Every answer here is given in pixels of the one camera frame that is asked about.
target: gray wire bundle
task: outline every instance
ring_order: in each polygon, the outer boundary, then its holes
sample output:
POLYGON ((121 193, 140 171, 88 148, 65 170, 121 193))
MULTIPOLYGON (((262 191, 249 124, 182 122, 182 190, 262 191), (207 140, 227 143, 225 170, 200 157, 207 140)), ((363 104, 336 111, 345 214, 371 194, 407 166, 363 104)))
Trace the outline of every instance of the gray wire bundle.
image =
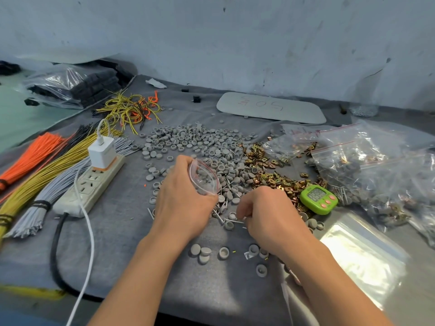
MULTIPOLYGON (((134 153, 132 149, 132 142, 126 137, 115 138, 114 145, 117 154, 128 156, 134 153)), ((79 161, 74 166, 59 174, 55 179, 48 183, 41 192, 36 196, 34 201, 45 200, 53 204, 58 200, 74 182, 74 176, 77 170, 80 170, 82 175, 90 167, 90 158, 87 156, 79 161)), ((4 238, 26 238, 30 235, 35 235, 42 229, 45 214, 47 210, 40 206, 30 207, 18 220, 17 223, 4 235, 4 238)))

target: hand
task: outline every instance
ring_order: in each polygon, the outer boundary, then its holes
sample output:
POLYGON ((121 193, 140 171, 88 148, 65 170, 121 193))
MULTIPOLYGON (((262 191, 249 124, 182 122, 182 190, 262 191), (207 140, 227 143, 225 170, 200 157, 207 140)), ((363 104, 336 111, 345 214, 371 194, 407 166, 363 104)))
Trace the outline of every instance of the hand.
POLYGON ((202 196, 189 178, 192 158, 178 156, 175 167, 166 176, 157 196, 155 220, 150 234, 164 236, 184 248, 200 235, 218 201, 217 195, 202 196))
POLYGON ((287 260, 289 250, 301 250, 314 236, 284 191, 260 186, 244 195, 237 218, 245 218, 249 234, 268 252, 287 260))

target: green digital timer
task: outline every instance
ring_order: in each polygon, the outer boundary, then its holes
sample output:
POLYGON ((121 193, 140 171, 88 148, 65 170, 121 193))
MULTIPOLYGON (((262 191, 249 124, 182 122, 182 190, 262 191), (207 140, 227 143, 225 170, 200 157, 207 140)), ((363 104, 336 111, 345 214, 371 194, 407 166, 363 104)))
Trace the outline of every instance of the green digital timer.
POLYGON ((301 202, 319 215, 328 214, 338 203, 337 197, 319 185, 310 185, 299 196, 301 202))

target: table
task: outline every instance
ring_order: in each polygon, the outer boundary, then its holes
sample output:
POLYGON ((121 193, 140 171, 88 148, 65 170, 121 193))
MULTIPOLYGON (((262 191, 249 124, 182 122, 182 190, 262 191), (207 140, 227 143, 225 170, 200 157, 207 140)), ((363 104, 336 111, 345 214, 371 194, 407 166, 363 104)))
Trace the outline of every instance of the table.
MULTIPOLYGON (((146 76, 138 76, 127 93, 144 96, 154 94, 154 87, 145 83, 146 76)), ((266 140, 270 129, 280 129, 280 121, 249 118, 220 113, 215 105, 224 91, 201 87, 180 86, 164 82, 167 89, 159 90, 159 103, 166 107, 160 114, 164 125, 195 123, 200 121, 207 128, 239 129, 242 133, 256 132, 259 140, 266 140), (182 93, 181 88, 189 88, 182 93), (200 95, 201 103, 193 103, 192 95, 200 95)), ((338 102, 314 98, 302 98, 319 105, 328 119, 327 124, 351 123, 350 115, 340 114, 338 102)), ((376 120, 394 121, 433 131, 433 120, 417 111, 381 108, 376 120)), ((71 134, 79 124, 94 121, 89 112, 57 124, 53 131, 71 134)), ((144 133, 158 127, 155 122, 146 122, 144 133)), ((24 147, 7 151, 0 156, 1 169, 13 162, 24 147)), ((176 155, 169 150, 168 155, 176 155)), ((165 159, 155 161, 159 166, 168 166, 165 159)), ((149 231, 152 220, 147 212, 152 189, 144 188, 145 162, 139 153, 126 158, 126 163, 90 212, 95 235, 94 269, 87 293, 104 297, 132 257, 139 240, 149 231)), ((297 167, 286 167, 282 174, 298 178, 297 167)), ((50 212, 44 228, 35 237, 26 240, 5 240, 0 252, 0 283, 56 288, 49 271, 49 250, 57 220, 50 212)), ((412 257, 408 276, 387 302, 385 311, 396 325, 429 324, 435 318, 435 252, 430 249, 413 228, 406 225, 388 236, 399 243, 412 257)), ((160 311, 211 325, 288 325, 289 315, 283 299, 281 282, 283 274, 279 262, 270 258, 268 277, 262 279, 255 273, 258 260, 246 260, 247 251, 254 240, 247 231, 238 226, 231 233, 210 219, 202 235, 194 240, 201 246, 210 247, 217 255, 220 247, 236 250, 227 261, 212 257, 201 266, 182 252, 175 263, 165 288, 160 311)), ((59 268, 64 279, 73 287, 81 288, 89 261, 90 243, 86 224, 82 220, 65 223, 58 247, 59 268)), ((303 304, 290 302, 293 321, 300 324, 307 319, 303 304)))

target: forearm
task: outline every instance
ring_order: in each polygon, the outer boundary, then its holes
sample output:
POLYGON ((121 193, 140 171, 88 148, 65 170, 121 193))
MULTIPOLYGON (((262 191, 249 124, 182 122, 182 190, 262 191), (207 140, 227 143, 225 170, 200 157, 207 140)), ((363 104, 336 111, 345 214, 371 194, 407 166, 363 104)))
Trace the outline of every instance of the forearm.
POLYGON ((283 260, 302 283, 322 326, 391 326, 374 303, 335 261, 329 249, 313 238, 309 250, 283 260))
POLYGON ((183 247, 146 236, 90 326, 153 325, 171 267, 183 247))

